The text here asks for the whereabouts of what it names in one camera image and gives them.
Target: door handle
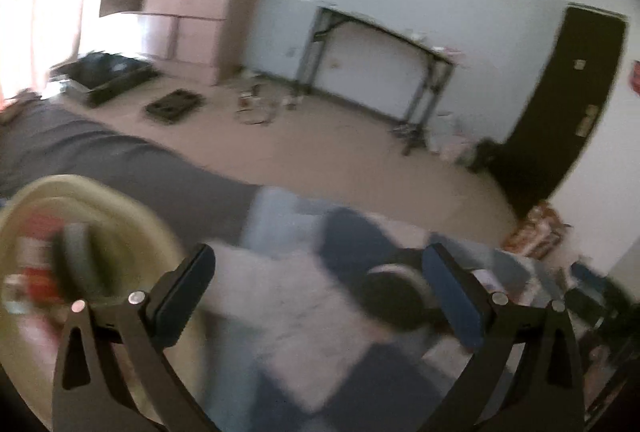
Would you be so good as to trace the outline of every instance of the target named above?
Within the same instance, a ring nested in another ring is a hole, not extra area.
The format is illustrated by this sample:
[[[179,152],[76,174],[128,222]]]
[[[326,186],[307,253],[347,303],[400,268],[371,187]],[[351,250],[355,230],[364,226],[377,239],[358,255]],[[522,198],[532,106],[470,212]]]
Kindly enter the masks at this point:
[[[589,135],[599,111],[600,107],[597,105],[587,105],[587,108],[584,111],[584,117],[575,129],[575,134],[578,137],[586,138]]]

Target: black metal table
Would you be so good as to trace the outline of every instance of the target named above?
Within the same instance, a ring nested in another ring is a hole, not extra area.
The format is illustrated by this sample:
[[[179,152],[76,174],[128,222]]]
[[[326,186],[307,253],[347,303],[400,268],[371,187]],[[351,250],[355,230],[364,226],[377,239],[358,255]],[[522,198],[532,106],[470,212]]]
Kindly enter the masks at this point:
[[[435,112],[456,64],[446,55],[422,45],[405,34],[392,31],[372,18],[328,6],[320,6],[316,11],[316,18],[300,60],[292,95],[300,97],[303,90],[305,94],[311,93],[330,34],[341,25],[347,23],[360,24],[380,33],[388,34],[388,36],[392,36],[396,40],[419,49],[426,56],[424,79],[416,89],[404,117],[394,127],[393,132],[406,139],[406,145],[402,151],[405,156],[409,155],[415,147],[427,146],[425,138],[426,126]],[[418,121],[412,123],[412,119],[415,118],[415,113],[427,91],[431,92],[431,98],[422,115],[419,116]]]

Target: beige carpet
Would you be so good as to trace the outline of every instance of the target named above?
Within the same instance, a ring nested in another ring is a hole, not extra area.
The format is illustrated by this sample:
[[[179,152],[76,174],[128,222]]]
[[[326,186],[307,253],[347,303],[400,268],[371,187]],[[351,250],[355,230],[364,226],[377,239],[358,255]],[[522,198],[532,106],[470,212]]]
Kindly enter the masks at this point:
[[[286,95],[284,87],[266,83],[265,96],[280,100]],[[389,124],[366,112],[309,96],[297,110],[281,108],[269,126],[239,123],[234,118],[238,93],[251,84],[235,80],[209,87],[159,78],[93,110],[62,101],[75,112],[242,181],[281,186],[489,245],[515,227],[514,214],[490,176],[470,174],[426,150],[402,157],[402,144],[389,134]],[[179,87],[204,94],[206,104],[174,126],[143,114],[144,105]]]

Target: red sign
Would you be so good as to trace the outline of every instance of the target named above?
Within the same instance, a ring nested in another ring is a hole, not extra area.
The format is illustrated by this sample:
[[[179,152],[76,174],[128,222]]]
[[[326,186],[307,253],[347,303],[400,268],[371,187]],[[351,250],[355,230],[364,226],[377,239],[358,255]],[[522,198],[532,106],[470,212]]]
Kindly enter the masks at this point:
[[[631,73],[631,88],[640,94],[640,62],[634,62],[634,71]]]

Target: white wall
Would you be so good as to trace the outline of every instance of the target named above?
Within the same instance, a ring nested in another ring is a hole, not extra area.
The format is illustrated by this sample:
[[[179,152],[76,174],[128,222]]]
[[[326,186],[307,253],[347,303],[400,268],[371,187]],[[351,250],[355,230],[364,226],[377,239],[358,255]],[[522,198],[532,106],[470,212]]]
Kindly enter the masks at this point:
[[[640,0],[569,0],[617,12],[629,27],[606,110],[552,204],[574,226],[580,251],[608,272],[640,235],[640,95],[629,87],[640,60]]]
[[[318,1],[425,33],[466,54],[441,104],[466,130],[501,141],[520,116],[554,44],[564,0],[260,0],[244,64],[295,76]],[[422,75],[413,50],[352,26],[335,33],[317,85],[399,117]]]

